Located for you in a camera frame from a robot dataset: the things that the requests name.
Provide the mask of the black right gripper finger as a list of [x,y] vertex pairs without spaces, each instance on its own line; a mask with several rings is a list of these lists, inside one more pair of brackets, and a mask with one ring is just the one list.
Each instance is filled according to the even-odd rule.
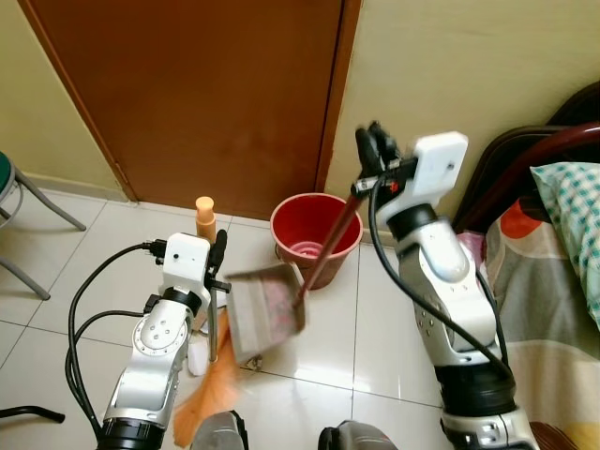
[[399,159],[398,143],[382,128],[379,121],[372,121],[369,124],[369,137],[371,137],[374,150],[376,150],[382,166],[389,166]]
[[357,158],[360,162],[360,173],[357,179],[377,176],[381,172],[381,156],[378,144],[368,128],[358,128],[355,131]]

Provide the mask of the grey dustpan with red handle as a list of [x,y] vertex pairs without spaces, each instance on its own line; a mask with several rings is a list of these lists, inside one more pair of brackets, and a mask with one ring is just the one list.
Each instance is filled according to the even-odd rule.
[[[351,194],[344,199],[356,199],[359,209],[360,198]],[[306,281],[294,262],[279,259],[274,265],[228,275],[228,280],[229,336],[237,364],[257,363],[305,329],[306,295],[314,292],[313,281]]]

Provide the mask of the orange bristle broom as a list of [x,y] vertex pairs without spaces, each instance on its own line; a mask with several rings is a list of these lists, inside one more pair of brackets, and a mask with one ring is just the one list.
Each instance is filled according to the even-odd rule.
[[202,420],[228,411],[234,407],[237,399],[236,364],[227,314],[210,312],[207,318],[210,325],[210,355],[215,356],[216,361],[207,365],[197,389],[176,408],[174,444],[179,447],[192,445]]

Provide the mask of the white paper scrap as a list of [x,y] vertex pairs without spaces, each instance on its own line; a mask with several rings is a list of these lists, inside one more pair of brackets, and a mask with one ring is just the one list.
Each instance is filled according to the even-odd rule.
[[192,377],[202,378],[209,365],[210,347],[205,339],[193,338],[187,346],[186,366]]

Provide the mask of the red plastic bucket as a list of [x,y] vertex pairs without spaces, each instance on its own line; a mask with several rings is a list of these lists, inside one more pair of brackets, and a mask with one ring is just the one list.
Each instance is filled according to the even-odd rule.
[[300,267],[311,289],[329,286],[359,245],[363,219],[357,202],[326,193],[295,194],[280,202],[269,219],[276,256]]

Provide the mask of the dark red bed headboard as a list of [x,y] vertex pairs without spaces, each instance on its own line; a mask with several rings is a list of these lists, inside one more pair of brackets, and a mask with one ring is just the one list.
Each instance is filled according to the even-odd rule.
[[455,232],[484,234],[518,199],[534,199],[532,168],[558,162],[600,162],[600,82],[568,98],[547,124],[519,126],[494,138],[454,214]]

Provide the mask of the grey robot left leg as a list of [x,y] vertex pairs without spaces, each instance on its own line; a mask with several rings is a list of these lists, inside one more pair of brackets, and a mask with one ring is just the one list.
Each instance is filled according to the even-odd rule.
[[249,450],[248,432],[237,411],[218,412],[199,424],[188,450]]

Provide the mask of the grey robot leg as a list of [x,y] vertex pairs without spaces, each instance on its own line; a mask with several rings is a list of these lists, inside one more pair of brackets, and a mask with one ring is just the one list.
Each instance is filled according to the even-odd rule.
[[218,412],[199,424],[188,450],[249,450],[248,432],[237,411]]
[[318,450],[398,450],[380,428],[354,420],[322,429]]

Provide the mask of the green checked pillow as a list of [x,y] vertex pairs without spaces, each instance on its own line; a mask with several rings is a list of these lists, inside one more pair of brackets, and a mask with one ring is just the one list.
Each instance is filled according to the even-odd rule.
[[575,267],[588,312],[600,321],[600,164],[532,167],[532,180]]

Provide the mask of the grey robot right leg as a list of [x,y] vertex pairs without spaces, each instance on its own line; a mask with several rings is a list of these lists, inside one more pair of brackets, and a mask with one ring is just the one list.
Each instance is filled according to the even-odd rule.
[[322,429],[318,450],[398,450],[380,428],[354,420]]

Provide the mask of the black chair base leg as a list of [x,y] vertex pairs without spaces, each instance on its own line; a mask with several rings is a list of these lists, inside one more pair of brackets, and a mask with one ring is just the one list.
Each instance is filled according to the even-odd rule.
[[6,417],[16,417],[19,415],[34,415],[43,417],[43,419],[51,420],[52,423],[64,423],[66,417],[60,412],[53,412],[51,409],[42,408],[39,406],[19,406],[12,408],[0,409],[0,419],[6,419]]

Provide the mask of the bed with patterned sheet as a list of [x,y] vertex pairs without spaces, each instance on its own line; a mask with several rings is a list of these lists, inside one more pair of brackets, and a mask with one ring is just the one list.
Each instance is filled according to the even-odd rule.
[[600,330],[540,202],[521,197],[459,239],[497,301],[516,401],[541,450],[600,449]]

